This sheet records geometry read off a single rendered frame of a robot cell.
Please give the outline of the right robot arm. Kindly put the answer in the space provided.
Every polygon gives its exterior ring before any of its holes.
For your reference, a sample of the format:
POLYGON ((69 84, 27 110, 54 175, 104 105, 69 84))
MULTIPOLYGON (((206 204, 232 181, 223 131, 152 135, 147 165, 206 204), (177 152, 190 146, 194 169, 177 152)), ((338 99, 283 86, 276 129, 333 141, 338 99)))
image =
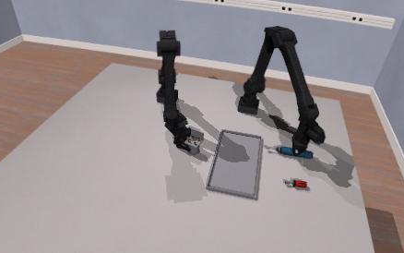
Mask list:
POLYGON ((162 69, 158 69, 159 84, 161 86, 156 94, 159 97, 165 98, 163 111, 164 122, 167 122, 165 126, 176 136, 187 129, 185 125, 188 122, 186 117, 177 110, 175 102, 178 90, 174 89, 174 83, 176 83, 174 60, 175 56, 181 56, 181 44, 180 41, 176 41, 175 30, 160 30, 160 42, 157 42, 157 55, 162 56, 163 60, 162 69), (162 41, 164 40, 162 38, 166 38, 166 41, 162 41), (163 81, 165 81, 165 85, 163 81))

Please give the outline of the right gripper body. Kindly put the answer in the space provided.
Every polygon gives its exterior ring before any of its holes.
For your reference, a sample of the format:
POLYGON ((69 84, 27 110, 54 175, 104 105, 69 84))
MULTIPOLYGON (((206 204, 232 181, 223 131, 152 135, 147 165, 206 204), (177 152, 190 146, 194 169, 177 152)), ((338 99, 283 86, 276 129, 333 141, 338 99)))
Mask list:
POLYGON ((180 138, 183 138, 184 141, 186 141, 186 140, 187 140, 187 137, 190 136, 190 133, 191 133, 191 128, 188 128, 188 129, 186 129, 185 131, 179 133, 178 135, 175 136, 173 143, 177 146, 178 140, 179 140, 180 138), (176 139, 176 138, 177 138, 177 139, 176 139))

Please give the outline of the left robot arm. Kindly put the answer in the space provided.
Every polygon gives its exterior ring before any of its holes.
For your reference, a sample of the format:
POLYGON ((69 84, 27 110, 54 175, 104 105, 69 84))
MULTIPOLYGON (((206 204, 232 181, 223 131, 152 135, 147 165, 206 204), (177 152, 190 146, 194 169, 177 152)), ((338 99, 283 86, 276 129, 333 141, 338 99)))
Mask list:
POLYGON ((315 121, 319 116, 319 111, 308 89, 300 61, 296 54, 295 44, 297 44, 297 39, 294 31, 280 26, 272 28, 265 27, 265 40, 257 59, 254 72, 244 83, 244 96, 240 97, 239 105, 258 109, 259 100, 257 99, 256 93, 262 93, 265 90, 266 79, 264 76, 267 66, 274 49, 279 48, 296 95, 300 115, 298 119, 300 121, 298 131, 306 134, 303 135, 301 143, 309 144, 309 141, 312 140, 314 143, 317 143, 317 145, 320 145, 324 143, 326 135, 324 136, 324 129, 315 121), (242 98, 244 99, 242 100, 242 98))

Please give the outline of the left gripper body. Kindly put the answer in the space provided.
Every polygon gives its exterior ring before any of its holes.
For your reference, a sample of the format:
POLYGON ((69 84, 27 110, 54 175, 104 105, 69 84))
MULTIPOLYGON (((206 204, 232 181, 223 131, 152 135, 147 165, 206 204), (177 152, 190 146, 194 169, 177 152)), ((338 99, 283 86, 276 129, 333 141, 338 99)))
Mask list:
POLYGON ((306 134, 299 132, 298 129, 297 129, 297 132, 293 132, 293 137, 292 137, 293 148, 298 147, 297 149, 302 149, 302 148, 307 149, 308 145, 301 143, 302 139, 303 139, 303 135, 306 135, 306 134), (296 135, 296 133, 297 133, 297 135, 296 135))

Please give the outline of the dark blue nut driver barrel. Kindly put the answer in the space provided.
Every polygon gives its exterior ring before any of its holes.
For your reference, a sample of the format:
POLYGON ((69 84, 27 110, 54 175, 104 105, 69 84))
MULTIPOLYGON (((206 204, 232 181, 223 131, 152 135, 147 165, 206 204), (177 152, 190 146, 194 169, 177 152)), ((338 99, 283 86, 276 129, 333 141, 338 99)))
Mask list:
MULTIPOLYGON (((285 155, 290 155, 290 156, 294 156, 293 154, 293 149, 289 148, 289 147, 277 147, 275 148, 270 148, 269 146, 266 146, 266 149, 273 149, 277 152, 280 152, 280 154, 285 154, 285 155)), ((301 150, 295 150, 296 153, 298 153, 301 150)), ((301 157, 301 158, 306 158, 306 159, 312 159, 314 156, 312 151, 305 151, 304 153, 302 153, 301 155, 297 156, 297 157, 301 157)))

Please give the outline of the grey metal bracket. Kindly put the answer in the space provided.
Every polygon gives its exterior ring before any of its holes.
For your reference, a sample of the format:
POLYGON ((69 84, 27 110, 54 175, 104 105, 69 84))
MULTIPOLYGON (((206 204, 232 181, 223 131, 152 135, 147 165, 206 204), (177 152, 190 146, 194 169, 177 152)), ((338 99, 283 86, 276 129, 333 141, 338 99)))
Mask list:
POLYGON ((191 136, 184 143, 194 148, 197 148, 203 140, 204 140, 204 132, 191 128, 191 136), (192 136, 194 137, 193 139, 192 136), (189 139, 190 142, 188 142, 189 139), (196 142, 196 145, 194 144, 194 142, 196 142))

